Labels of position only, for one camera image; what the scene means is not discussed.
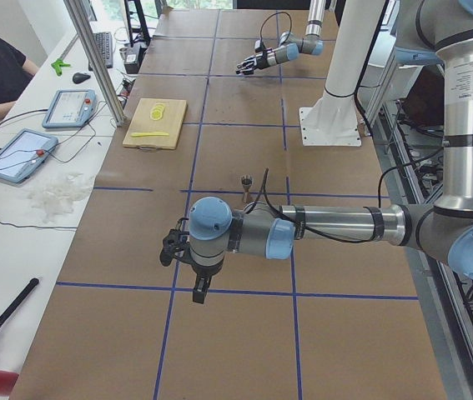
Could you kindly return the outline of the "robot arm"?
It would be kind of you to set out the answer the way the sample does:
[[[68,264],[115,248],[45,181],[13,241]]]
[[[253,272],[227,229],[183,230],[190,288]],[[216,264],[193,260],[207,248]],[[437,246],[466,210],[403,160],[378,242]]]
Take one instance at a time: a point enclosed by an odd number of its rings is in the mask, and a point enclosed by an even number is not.
[[[294,242],[321,237],[343,243],[407,246],[473,280],[473,1],[404,1],[396,48],[405,62],[443,63],[444,187],[430,205],[388,207],[274,206],[233,210],[216,197],[189,213],[184,256],[202,303],[227,252],[285,259]]]
[[[295,60],[300,54],[319,56],[324,49],[321,39],[321,30],[324,21],[325,10],[328,4],[325,0],[311,0],[309,2],[309,14],[307,18],[305,35],[297,37],[292,33],[292,17],[285,11],[275,12],[268,16],[259,30],[259,38],[254,44],[254,55],[247,57],[236,66],[235,73],[241,75],[252,75],[255,70],[271,68],[283,63]],[[264,44],[264,25],[274,16],[285,14],[289,18],[289,30],[279,36],[276,48],[266,47]]]

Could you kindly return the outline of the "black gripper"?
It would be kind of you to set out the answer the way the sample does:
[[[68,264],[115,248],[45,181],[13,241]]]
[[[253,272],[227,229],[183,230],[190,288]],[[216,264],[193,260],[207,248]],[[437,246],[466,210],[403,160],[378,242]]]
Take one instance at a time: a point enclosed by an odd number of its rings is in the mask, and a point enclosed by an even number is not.
[[[244,60],[236,66],[238,75],[253,75],[256,69],[269,68],[268,52],[257,52],[254,59]]]
[[[223,263],[224,260],[222,258],[211,265],[206,265],[196,261],[193,262],[192,269],[196,273],[193,288],[194,303],[204,304],[212,277],[221,271]]]

